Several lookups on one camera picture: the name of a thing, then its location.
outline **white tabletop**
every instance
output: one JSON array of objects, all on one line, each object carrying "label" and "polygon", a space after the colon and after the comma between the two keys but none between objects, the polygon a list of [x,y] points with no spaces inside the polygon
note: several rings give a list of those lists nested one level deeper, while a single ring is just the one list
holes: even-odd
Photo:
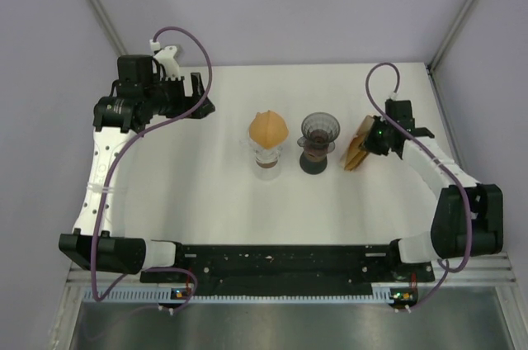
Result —
[{"label": "white tabletop", "polygon": [[[353,173],[338,164],[357,126],[375,113],[365,94],[371,67],[214,68],[214,114],[179,121],[140,141],[130,173],[127,237],[184,244],[386,244],[428,230],[436,200],[398,156],[371,155]],[[398,99],[412,100],[417,126],[429,128],[450,154],[424,64],[398,67]],[[386,67],[373,76],[381,106],[394,82]],[[271,182],[255,177],[254,158],[240,145],[255,114],[267,110],[282,115],[290,129],[282,172]],[[342,131],[326,171],[310,176],[299,166],[296,141],[302,120],[315,111],[334,115]]]}]

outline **purple cable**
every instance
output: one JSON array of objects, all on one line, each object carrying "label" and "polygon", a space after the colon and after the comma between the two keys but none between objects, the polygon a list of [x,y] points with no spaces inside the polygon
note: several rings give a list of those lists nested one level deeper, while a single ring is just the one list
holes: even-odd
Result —
[{"label": "purple cable", "polygon": [[[180,311],[182,311],[182,309],[185,309],[189,305],[191,298],[195,295],[196,289],[198,288],[198,279],[196,278],[194,274],[192,274],[192,272],[186,269],[180,269],[179,267],[152,267],[148,269],[147,272],[179,272],[179,273],[185,273],[187,276],[189,276],[192,279],[194,286],[192,287],[190,295],[187,297],[187,299],[185,299],[183,303],[175,304],[179,306],[174,309],[174,314],[179,313]],[[117,324],[121,323],[125,319],[128,319],[132,315],[135,315],[136,313],[139,313],[140,311],[143,311],[143,310],[151,310],[151,309],[157,309],[157,308],[158,306],[156,305],[143,305],[140,307],[136,307],[135,309],[119,316],[117,319],[112,321],[105,330],[103,330],[102,332],[98,333],[95,336],[90,336],[87,333],[87,327],[86,327],[85,321],[83,320],[83,317],[81,317],[82,334],[84,335],[84,337],[86,338],[88,342],[96,342],[97,340],[105,336],[107,333],[109,333]]]},{"label": "purple cable", "polygon": [[[396,87],[394,88],[394,92],[398,91],[399,88],[399,80],[400,80],[400,74],[399,70],[396,67],[396,65],[392,63],[379,63],[375,65],[369,73],[366,75],[365,80],[365,90],[366,90],[366,96],[369,98],[370,103],[372,106],[378,111],[378,113],[396,130],[398,130],[400,133],[402,133],[407,139],[411,140],[415,144],[417,144],[422,150],[426,153],[427,156],[429,156],[432,160],[438,161],[438,158],[435,156],[435,154],[429,150],[426,145],[424,145],[422,142],[420,142],[416,137],[408,133],[401,125],[399,125],[396,121],[394,121],[392,118],[390,118],[374,101],[374,98],[372,97],[372,94],[370,94],[370,77],[374,73],[376,69],[383,66],[389,66],[390,68],[394,69],[396,72]],[[445,270],[442,278],[437,282],[437,284],[429,291],[429,293],[415,306],[412,306],[409,308],[409,310],[415,310],[419,306],[421,306],[426,300],[430,299],[432,295],[435,294],[435,292],[438,291],[438,289],[441,287],[441,285],[444,283],[444,281],[447,278],[448,273],[458,273],[464,270],[465,266],[468,264],[469,257],[471,255],[471,243],[473,242],[473,228],[471,226],[471,209],[469,207],[469,198],[467,193],[465,192],[464,186],[460,182],[460,180],[454,175],[444,164],[438,163],[438,167],[440,170],[442,170],[459,188],[460,195],[462,196],[462,201],[464,203],[464,213],[465,213],[465,219],[466,219],[466,233],[467,233],[467,239],[465,244],[465,250],[464,250],[464,257],[462,258],[462,262],[460,262],[460,265],[457,267],[451,268],[449,265],[449,261],[445,261],[445,264],[438,260],[438,264]]]},{"label": "purple cable", "polygon": [[[134,144],[135,141],[139,140],[140,138],[143,138],[146,134],[148,134],[151,131],[154,131],[156,129],[159,129],[160,127],[164,127],[165,125],[170,125],[171,123],[174,123],[175,121],[179,121],[180,119],[183,119],[185,117],[188,117],[192,112],[194,112],[196,109],[200,107],[201,104],[204,103],[205,99],[209,95],[209,91],[211,89],[211,84],[213,82],[213,65],[211,63],[211,60],[209,58],[209,55],[207,54],[207,51],[205,50],[205,47],[200,43],[199,40],[196,39],[194,35],[192,35],[189,31],[184,30],[183,28],[180,28],[178,26],[166,26],[165,28],[162,28],[156,34],[154,35],[153,41],[157,41],[158,37],[165,31],[177,31],[181,32],[182,34],[185,34],[189,36],[196,45],[200,48],[202,54],[205,57],[205,62],[207,63],[207,70],[209,77],[207,79],[207,87],[205,88],[204,95],[201,96],[200,100],[188,111],[185,111],[179,116],[176,116],[172,119],[169,119],[167,121],[162,121],[161,123],[157,123],[156,125],[151,125],[148,129],[145,129],[143,131],[140,131],[138,134],[136,134],[134,137],[132,137],[124,146],[123,149],[116,155],[114,161],[112,162],[110,168],[108,169],[108,173],[106,174],[106,178],[103,184],[103,187],[109,187],[110,186],[110,180],[112,178],[112,175],[114,174],[114,171],[116,170],[118,162],[123,158],[126,151],[129,150],[129,148]],[[104,300],[108,294],[112,291],[112,289],[121,281],[123,278],[125,278],[126,274],[122,274],[121,276],[117,277],[114,282],[110,284],[108,289],[99,296],[99,292],[97,291],[97,273],[96,273],[96,263],[97,263],[97,243],[99,242],[99,230],[101,228],[101,222],[102,222],[102,213],[105,210],[105,202],[106,202],[106,193],[101,194],[101,201],[99,202],[99,208],[97,209],[97,217],[96,217],[96,223],[93,228],[93,236],[92,236],[92,249],[90,250],[90,277],[92,280],[92,294],[93,299],[96,302],[101,302]]]}]

